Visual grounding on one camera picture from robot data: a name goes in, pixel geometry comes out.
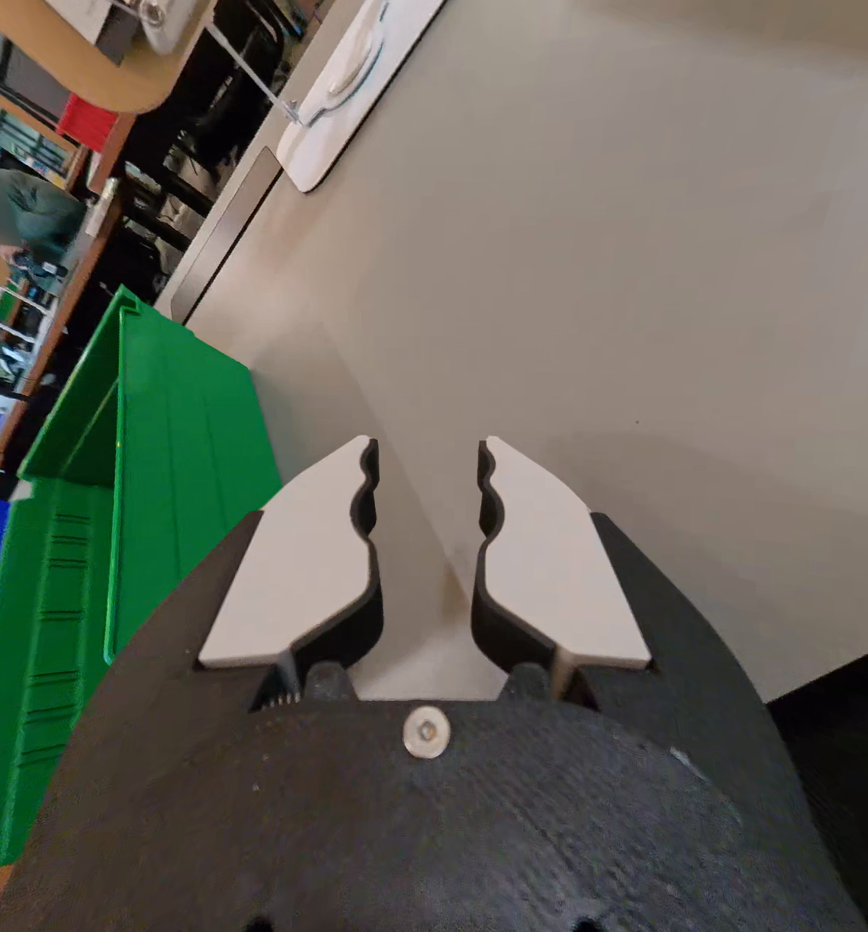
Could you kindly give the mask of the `grey desk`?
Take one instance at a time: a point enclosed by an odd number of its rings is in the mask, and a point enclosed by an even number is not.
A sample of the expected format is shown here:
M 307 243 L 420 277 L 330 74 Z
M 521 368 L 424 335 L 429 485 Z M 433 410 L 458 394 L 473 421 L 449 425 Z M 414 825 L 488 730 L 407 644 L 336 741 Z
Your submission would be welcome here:
M 447 2 L 323 183 L 157 307 L 250 367 L 285 480 L 378 439 L 365 698 L 491 698 L 495 435 L 765 700 L 868 654 L 868 2 Z

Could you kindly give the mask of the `green plastic bin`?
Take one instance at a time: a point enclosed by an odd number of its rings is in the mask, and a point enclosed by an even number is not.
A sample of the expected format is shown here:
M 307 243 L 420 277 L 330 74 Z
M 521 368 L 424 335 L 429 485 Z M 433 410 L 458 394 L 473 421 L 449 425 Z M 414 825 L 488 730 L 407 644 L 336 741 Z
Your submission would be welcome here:
M 18 472 L 0 549 L 0 867 L 115 657 L 280 488 L 250 371 L 119 288 Z

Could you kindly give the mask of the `person's black sweater torso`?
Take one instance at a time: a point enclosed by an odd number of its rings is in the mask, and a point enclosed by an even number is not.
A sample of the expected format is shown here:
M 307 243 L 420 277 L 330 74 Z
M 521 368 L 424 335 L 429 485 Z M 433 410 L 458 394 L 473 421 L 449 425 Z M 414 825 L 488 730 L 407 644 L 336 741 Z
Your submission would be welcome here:
M 868 922 L 868 654 L 768 703 L 813 822 Z

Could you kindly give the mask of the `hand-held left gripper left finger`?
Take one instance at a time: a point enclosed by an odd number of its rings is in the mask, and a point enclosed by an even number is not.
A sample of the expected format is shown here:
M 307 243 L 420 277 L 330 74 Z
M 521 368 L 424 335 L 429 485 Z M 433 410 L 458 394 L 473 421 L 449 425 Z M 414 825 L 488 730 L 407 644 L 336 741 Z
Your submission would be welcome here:
M 347 670 L 378 643 L 379 445 L 359 435 L 285 484 L 258 524 L 199 651 L 207 670 L 271 667 L 299 692 L 313 667 Z

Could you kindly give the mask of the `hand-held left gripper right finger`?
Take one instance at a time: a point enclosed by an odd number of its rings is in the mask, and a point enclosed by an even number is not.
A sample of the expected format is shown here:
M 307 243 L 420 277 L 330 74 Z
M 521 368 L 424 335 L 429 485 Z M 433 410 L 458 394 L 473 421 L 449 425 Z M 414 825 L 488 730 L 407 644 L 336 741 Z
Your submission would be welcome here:
M 471 633 L 481 653 L 508 674 L 538 666 L 559 697 L 584 666 L 649 668 L 650 647 L 577 493 L 495 435 L 479 443 L 477 484 L 484 540 Z

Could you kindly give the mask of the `wooden divider panel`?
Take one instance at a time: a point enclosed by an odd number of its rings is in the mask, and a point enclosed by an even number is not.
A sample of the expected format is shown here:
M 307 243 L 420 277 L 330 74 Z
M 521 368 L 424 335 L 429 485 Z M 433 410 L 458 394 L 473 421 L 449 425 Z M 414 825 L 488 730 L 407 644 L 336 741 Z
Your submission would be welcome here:
M 160 55 L 148 38 L 135 38 L 120 64 L 113 64 L 42 1 L 21 2 L 13 42 L 68 91 L 105 110 L 142 114 L 167 99 L 202 34 L 203 15 L 214 2 L 196 2 L 183 36 Z

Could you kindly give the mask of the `red plastic bin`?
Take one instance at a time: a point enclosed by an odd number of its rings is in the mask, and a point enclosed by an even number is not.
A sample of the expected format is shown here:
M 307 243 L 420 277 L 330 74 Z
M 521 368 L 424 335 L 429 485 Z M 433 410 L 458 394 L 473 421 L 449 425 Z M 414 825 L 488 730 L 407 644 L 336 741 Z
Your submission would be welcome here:
M 94 153 L 102 153 L 119 117 L 115 111 L 95 106 L 70 93 L 55 131 L 79 146 Z

